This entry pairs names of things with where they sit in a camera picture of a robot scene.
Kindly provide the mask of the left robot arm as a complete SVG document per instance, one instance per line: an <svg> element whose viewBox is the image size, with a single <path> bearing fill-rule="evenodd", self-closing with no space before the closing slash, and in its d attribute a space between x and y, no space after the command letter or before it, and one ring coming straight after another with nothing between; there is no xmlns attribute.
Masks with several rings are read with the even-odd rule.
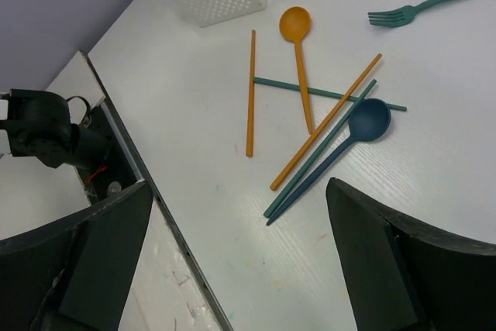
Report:
<svg viewBox="0 0 496 331"><path fill-rule="evenodd" d="M62 164L90 171L109 156L112 143L71 121L69 102L50 91L11 89L1 94L1 131L14 157L35 157L47 167Z"/></svg>

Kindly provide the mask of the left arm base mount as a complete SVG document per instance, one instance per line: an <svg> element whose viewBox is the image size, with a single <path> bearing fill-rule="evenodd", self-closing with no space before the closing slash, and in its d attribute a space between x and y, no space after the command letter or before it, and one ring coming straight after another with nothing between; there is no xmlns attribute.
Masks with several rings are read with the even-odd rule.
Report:
<svg viewBox="0 0 496 331"><path fill-rule="evenodd" d="M138 177L121 147L120 133L105 102L91 110L89 129L110 142L108 155L100 167L86 171L76 168L85 196L91 205L134 184Z"/></svg>

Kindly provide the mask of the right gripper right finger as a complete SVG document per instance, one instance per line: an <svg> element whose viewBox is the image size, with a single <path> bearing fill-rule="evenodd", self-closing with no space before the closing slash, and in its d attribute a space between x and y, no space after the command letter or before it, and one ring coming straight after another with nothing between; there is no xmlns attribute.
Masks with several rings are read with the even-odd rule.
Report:
<svg viewBox="0 0 496 331"><path fill-rule="evenodd" d="M338 178L332 233L359 330L493 330L495 245L390 208Z"/></svg>

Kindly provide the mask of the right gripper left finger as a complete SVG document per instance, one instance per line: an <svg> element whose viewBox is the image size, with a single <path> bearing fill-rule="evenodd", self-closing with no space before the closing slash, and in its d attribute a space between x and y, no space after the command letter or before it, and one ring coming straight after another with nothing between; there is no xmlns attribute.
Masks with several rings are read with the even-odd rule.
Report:
<svg viewBox="0 0 496 331"><path fill-rule="evenodd" d="M146 181L1 241L3 330L117 330L146 235Z"/></svg>

